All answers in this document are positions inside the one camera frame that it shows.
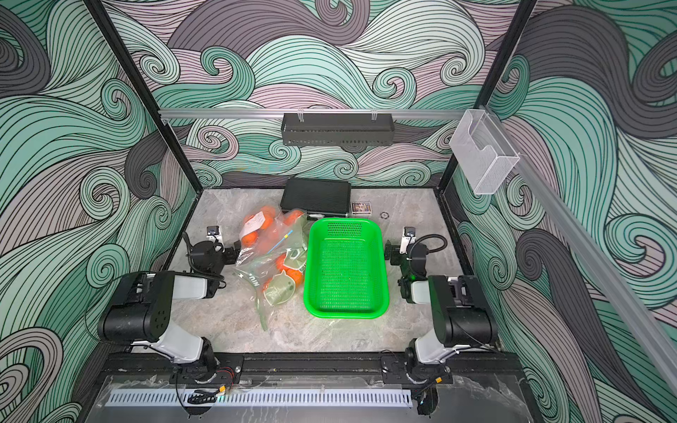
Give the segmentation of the green plastic basket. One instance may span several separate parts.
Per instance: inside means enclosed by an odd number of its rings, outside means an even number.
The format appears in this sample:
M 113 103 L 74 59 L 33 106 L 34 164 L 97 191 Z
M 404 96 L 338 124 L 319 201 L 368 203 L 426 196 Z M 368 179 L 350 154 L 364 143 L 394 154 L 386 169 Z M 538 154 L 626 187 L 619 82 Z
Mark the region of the green plastic basket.
M 372 220 L 324 218 L 310 227 L 303 301 L 317 318 L 376 319 L 390 305 L 382 231 Z

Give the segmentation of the green printed zip-top bag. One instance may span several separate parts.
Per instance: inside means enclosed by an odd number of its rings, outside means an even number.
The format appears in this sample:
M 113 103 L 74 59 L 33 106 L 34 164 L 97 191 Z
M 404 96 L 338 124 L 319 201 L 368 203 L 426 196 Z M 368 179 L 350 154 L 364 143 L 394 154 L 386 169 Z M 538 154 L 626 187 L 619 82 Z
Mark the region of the green printed zip-top bag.
M 274 239 L 262 237 L 240 253 L 236 275 L 255 290 L 254 307 L 263 331 L 269 330 L 273 314 L 303 286 L 307 252 L 308 236 L 289 229 Z

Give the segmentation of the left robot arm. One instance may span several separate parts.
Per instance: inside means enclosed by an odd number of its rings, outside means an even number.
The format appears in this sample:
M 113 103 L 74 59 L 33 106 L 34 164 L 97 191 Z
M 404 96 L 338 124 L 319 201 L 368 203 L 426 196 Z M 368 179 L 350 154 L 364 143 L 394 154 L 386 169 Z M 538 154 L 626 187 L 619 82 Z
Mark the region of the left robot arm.
M 236 263 L 242 244 L 218 241 L 195 245 L 183 236 L 190 271 L 137 271 L 121 277 L 97 324 L 100 340 L 143 347 L 178 366 L 195 365 L 209 375 L 219 362 L 211 342 L 193 335 L 171 317 L 174 301 L 209 300 L 227 286 L 222 271 Z

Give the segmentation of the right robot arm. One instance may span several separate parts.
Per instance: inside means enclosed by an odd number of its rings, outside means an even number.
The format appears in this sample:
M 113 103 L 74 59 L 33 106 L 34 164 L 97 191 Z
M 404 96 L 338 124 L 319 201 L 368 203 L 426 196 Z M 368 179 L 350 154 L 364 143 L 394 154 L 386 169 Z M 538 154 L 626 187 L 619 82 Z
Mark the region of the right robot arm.
M 433 327 L 405 349 L 405 369 L 414 380 L 432 376 L 446 361 L 465 352 L 495 351 L 497 327 L 479 281 L 472 275 L 429 275 L 428 256 L 449 243 L 441 234 L 416 235 L 404 227 L 399 244 L 388 241 L 384 258 L 400 268 L 398 287 L 410 304 L 428 305 Z

